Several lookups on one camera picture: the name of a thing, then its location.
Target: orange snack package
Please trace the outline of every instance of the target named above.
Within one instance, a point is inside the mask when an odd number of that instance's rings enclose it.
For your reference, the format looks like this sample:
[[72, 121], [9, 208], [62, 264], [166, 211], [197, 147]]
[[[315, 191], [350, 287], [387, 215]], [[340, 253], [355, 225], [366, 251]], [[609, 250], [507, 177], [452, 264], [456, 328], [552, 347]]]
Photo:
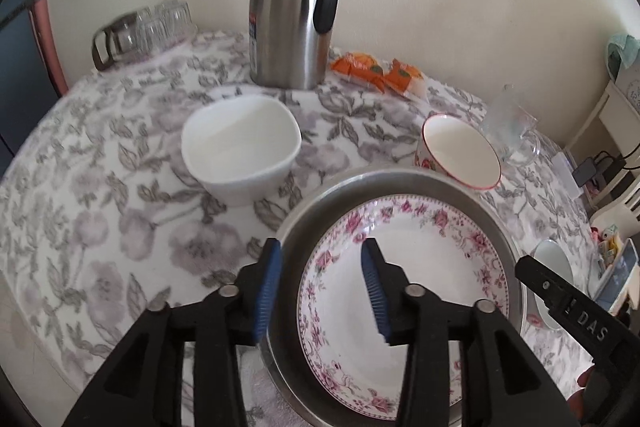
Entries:
[[398, 94], [407, 96], [410, 93], [425, 99], [426, 83], [420, 70], [396, 58], [391, 63], [391, 71], [384, 75], [384, 81]]
[[331, 70], [345, 76], [349, 81], [360, 79], [375, 86], [380, 92], [385, 92], [382, 67], [371, 55], [347, 53], [334, 60]]

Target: thermos label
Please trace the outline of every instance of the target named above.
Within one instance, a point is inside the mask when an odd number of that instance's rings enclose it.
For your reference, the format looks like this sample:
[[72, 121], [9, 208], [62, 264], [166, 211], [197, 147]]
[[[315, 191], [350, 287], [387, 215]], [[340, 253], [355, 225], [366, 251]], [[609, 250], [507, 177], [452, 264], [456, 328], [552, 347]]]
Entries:
[[255, 44], [255, 34], [255, 14], [249, 13], [249, 64], [253, 74], [258, 73], [258, 50]]

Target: floor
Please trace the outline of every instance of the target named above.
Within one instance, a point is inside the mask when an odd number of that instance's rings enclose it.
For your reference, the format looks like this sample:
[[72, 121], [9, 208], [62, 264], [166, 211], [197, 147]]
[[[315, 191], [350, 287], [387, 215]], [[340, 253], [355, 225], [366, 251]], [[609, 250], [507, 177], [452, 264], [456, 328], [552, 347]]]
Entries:
[[34, 343], [30, 327], [17, 310], [0, 274], [0, 366], [42, 427], [60, 427], [78, 393], [60, 377]]

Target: red rim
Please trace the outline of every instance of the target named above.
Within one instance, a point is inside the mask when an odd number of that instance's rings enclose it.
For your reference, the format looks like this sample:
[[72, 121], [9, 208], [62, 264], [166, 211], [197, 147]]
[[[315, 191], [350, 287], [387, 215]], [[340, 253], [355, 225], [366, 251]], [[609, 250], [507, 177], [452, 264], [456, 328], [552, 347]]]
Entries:
[[[431, 120], [431, 118], [436, 118], [436, 117], [441, 117], [441, 118], [454, 118], [455, 120], [458, 120], [460, 123], [463, 123], [464, 125], [471, 127], [471, 129], [473, 129], [476, 133], [478, 133], [478, 135], [486, 142], [486, 144], [491, 148], [491, 150], [494, 152], [495, 155], [495, 160], [498, 162], [498, 179], [496, 180], [496, 182], [493, 185], [490, 185], [488, 187], [476, 187], [475, 185], [470, 185], [466, 182], [463, 182], [461, 179], [457, 178], [456, 176], [454, 176], [453, 174], [451, 174], [451, 172], [447, 171], [446, 168], [444, 168], [442, 166], [442, 164], [438, 161], [438, 159], [436, 158], [436, 155], [434, 155], [433, 152], [431, 152], [431, 149], [429, 149], [429, 146], [427, 145], [427, 140], [424, 139], [424, 126], [427, 125], [427, 122]], [[436, 113], [436, 114], [432, 114], [429, 118], [427, 118], [427, 120], [424, 121], [424, 123], [422, 124], [422, 129], [420, 130], [420, 138], [422, 138], [422, 143], [424, 144], [424, 146], [426, 147], [427, 151], [429, 152], [429, 154], [431, 155], [431, 157], [433, 158], [434, 162], [436, 162], [438, 164], [438, 166], [447, 173], [448, 176], [452, 177], [453, 179], [455, 179], [455, 181], [457, 181], [458, 183], [465, 185], [465, 187], [469, 187], [472, 188], [474, 190], [491, 190], [492, 188], [495, 188], [498, 183], [500, 183], [500, 179], [502, 178], [502, 165], [500, 165], [500, 158], [498, 158], [497, 153], [495, 152], [494, 147], [487, 141], [487, 139], [482, 136], [482, 134], [480, 134], [480, 132], [478, 131], [478, 129], [476, 129], [475, 127], [473, 127], [472, 125], [469, 125], [468, 123], [466, 123], [465, 121], [462, 121], [460, 118], [453, 116], [451, 114], [444, 114], [444, 113]]]

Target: floral tablecloth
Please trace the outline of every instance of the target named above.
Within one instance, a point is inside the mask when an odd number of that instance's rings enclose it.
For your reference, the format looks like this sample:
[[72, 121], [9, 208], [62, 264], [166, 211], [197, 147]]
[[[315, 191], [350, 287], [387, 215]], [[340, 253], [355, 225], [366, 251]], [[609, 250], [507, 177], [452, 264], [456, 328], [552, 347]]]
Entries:
[[[278, 194], [226, 208], [192, 178], [180, 130], [199, 107], [266, 92], [298, 120], [302, 150]], [[478, 123], [477, 97], [428, 80], [428, 103], [347, 84], [331, 73], [315, 91], [250, 85], [246, 35], [201, 33], [153, 62], [82, 78], [31, 134], [0, 184], [0, 267], [34, 335], [82, 389], [153, 301], [204, 298], [253, 262], [296, 204], [345, 169], [411, 164], [431, 112]], [[583, 207], [553, 173], [556, 145], [506, 167], [484, 198], [519, 247], [552, 237], [585, 289], [594, 244]], [[527, 327], [524, 337], [563, 393], [590, 358], [564, 332]], [[280, 398], [255, 349], [240, 350], [249, 425], [304, 422]], [[187, 349], [183, 407], [193, 408]]]

